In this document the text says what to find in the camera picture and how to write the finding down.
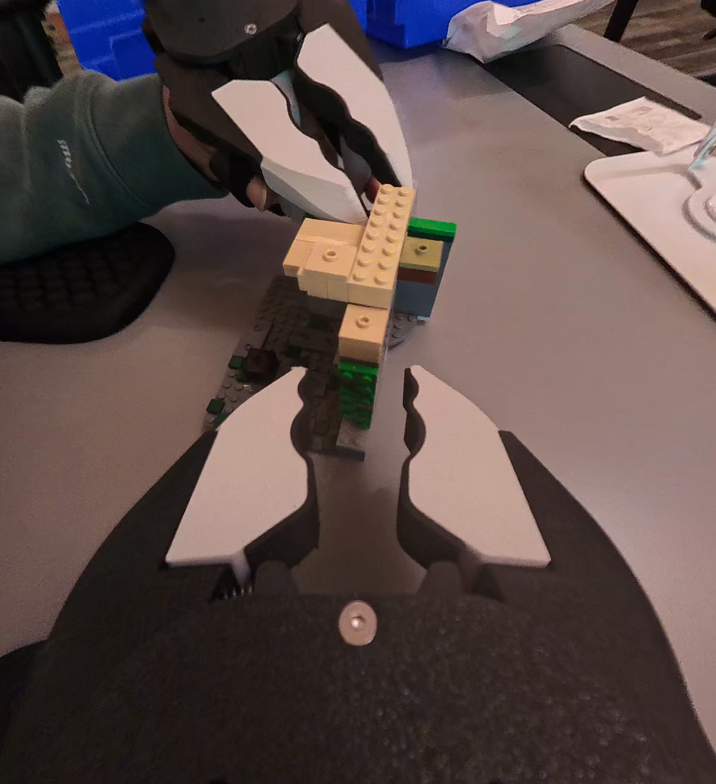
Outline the person's left hand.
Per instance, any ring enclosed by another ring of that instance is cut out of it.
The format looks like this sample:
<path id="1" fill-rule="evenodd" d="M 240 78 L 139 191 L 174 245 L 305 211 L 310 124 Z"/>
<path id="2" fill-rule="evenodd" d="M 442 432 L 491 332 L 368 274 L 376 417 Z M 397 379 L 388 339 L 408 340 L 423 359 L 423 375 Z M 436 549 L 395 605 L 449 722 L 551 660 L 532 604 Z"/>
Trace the person's left hand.
<path id="1" fill-rule="evenodd" d="M 163 99 L 168 132 L 178 150 L 184 155 L 189 163 L 206 178 L 206 180 L 237 194 L 238 191 L 223 182 L 216 173 L 214 168 L 214 166 L 216 166 L 217 157 L 216 149 L 199 140 L 195 135 L 178 123 L 178 120 L 170 108 L 168 100 L 169 94 L 166 91 L 163 91 Z M 247 182 L 245 198 L 248 200 L 251 207 L 260 212 L 271 209 L 276 203 L 275 194 L 268 189 L 265 180 L 262 177 L 257 176 Z"/>

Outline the crumpled white paper bag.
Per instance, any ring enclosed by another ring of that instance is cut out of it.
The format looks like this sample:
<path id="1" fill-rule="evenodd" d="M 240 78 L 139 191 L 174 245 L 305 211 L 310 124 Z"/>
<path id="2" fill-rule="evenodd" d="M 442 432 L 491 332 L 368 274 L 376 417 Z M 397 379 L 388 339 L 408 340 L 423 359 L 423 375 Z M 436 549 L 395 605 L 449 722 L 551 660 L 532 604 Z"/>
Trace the crumpled white paper bag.
<path id="1" fill-rule="evenodd" d="M 478 2 L 451 18 L 442 46 L 488 64 L 607 5 L 609 1 L 539 1 L 512 7 Z"/>

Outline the person's left forearm green sleeve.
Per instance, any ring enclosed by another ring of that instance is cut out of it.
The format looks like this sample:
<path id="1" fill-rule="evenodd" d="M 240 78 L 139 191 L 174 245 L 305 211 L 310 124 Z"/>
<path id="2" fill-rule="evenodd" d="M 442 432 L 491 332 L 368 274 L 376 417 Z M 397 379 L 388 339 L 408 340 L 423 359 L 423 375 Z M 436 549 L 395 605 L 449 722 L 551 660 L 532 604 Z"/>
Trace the person's left forearm green sleeve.
<path id="1" fill-rule="evenodd" d="M 225 196 L 211 156 L 177 125 L 156 74 L 82 71 L 22 101 L 0 95 L 0 265 Z"/>

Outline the small printed paper sheet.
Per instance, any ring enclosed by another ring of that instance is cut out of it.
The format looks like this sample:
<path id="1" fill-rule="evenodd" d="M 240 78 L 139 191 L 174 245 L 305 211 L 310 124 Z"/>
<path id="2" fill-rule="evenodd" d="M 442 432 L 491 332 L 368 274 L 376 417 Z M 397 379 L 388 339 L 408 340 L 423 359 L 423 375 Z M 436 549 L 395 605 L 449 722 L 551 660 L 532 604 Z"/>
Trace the small printed paper sheet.
<path id="1" fill-rule="evenodd" d="M 582 115 L 569 127 L 663 155 L 702 142 L 710 131 L 706 124 L 646 97 Z"/>

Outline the blue plastic crate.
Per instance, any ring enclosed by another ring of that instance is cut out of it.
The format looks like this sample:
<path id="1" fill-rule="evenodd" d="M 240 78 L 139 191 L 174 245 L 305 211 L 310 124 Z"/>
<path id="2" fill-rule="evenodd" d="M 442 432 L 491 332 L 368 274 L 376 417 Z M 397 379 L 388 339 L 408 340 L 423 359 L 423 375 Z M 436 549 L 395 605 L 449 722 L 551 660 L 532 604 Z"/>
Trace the blue plastic crate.
<path id="1" fill-rule="evenodd" d="M 397 48 L 438 43 L 452 17 L 477 1 L 351 1 L 365 33 Z"/>
<path id="2" fill-rule="evenodd" d="M 155 72 L 142 1 L 58 1 L 80 65 L 116 80 Z"/>

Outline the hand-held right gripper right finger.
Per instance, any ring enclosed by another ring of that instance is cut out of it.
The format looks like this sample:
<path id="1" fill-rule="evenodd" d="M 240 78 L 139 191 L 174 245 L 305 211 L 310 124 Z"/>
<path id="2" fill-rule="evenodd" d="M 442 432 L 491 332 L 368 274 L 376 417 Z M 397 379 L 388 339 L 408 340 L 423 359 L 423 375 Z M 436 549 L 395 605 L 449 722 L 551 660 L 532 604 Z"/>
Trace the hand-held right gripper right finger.
<path id="1" fill-rule="evenodd" d="M 404 372 L 398 541 L 422 567 L 542 569 L 551 556 L 499 428 L 420 365 Z"/>

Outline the white book stand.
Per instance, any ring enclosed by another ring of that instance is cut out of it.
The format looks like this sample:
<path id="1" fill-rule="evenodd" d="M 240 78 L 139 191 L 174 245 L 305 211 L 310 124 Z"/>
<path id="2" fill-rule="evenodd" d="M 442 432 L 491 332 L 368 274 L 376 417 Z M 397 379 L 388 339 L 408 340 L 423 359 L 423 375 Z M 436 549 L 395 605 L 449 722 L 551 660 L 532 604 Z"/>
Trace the white book stand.
<path id="1" fill-rule="evenodd" d="M 696 147 L 603 158 L 584 174 L 716 316 L 716 121 Z"/>

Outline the toy brick building model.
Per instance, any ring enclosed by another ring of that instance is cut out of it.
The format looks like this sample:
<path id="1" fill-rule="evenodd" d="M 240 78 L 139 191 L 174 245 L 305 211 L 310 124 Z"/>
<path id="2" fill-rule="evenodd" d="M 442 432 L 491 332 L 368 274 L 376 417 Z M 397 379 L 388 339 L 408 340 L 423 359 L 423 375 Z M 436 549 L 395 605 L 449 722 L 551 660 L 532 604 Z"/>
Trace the toy brick building model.
<path id="1" fill-rule="evenodd" d="M 413 216 L 412 189 L 382 185 L 367 219 L 306 218 L 238 339 L 204 432 L 295 368 L 310 450 L 362 460 L 388 351 L 431 312 L 458 226 Z"/>

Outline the grey desk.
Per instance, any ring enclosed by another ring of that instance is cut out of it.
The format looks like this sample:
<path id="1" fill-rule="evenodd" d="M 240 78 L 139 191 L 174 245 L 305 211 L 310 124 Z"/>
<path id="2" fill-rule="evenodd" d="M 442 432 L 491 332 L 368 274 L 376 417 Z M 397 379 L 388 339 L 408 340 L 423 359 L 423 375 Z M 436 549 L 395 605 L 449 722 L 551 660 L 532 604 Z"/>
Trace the grey desk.
<path id="1" fill-rule="evenodd" d="M 716 750 L 716 321 L 581 179 L 598 151 L 480 64 L 378 45 L 416 214 L 458 234 L 431 320 L 389 355 L 364 463 L 317 464 L 304 590 L 401 593 L 405 367 L 510 430 L 614 541 L 654 604 Z M 149 223 L 157 298 L 101 341 L 0 343 L 0 656 L 46 637 L 121 518 L 200 435 L 294 226 L 232 199 Z"/>

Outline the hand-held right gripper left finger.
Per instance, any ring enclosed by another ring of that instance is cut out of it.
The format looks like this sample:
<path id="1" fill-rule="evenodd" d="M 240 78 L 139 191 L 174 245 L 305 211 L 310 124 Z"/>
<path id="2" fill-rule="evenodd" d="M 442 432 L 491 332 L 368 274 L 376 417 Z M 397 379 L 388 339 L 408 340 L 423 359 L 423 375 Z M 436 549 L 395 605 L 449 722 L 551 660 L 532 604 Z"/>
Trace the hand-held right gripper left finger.
<path id="1" fill-rule="evenodd" d="M 246 585 L 265 560 L 299 563 L 319 532 L 314 467 L 296 425 L 305 425 L 294 367 L 216 429 L 165 556 L 170 568 L 227 566 Z"/>

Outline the black desk mat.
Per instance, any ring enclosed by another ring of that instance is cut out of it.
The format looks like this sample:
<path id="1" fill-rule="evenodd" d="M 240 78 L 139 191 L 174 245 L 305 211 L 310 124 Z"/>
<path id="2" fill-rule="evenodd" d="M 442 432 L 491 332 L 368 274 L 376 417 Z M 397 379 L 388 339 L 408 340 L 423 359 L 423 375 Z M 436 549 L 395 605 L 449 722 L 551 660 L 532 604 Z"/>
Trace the black desk mat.
<path id="1" fill-rule="evenodd" d="M 484 64 L 483 69 L 565 127 L 580 116 L 641 97 L 691 120 L 702 119 L 686 104 L 564 44 L 527 47 Z"/>

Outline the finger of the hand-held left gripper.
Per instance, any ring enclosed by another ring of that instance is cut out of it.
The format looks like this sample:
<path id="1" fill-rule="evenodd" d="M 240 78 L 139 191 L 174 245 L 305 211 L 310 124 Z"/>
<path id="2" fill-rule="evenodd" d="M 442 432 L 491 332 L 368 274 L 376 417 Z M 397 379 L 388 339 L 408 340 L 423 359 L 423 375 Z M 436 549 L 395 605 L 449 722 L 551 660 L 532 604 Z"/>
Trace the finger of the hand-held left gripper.
<path id="1" fill-rule="evenodd" d="M 295 124 L 287 97 L 273 82 L 235 80 L 212 98 L 259 153 L 265 184 L 283 215 L 365 223 L 366 210 L 347 175 L 324 158 L 319 145 Z"/>
<path id="2" fill-rule="evenodd" d="M 380 183 L 412 188 L 411 159 L 392 97 L 332 25 L 304 36 L 295 69 L 303 103 L 333 125 L 371 174 Z"/>

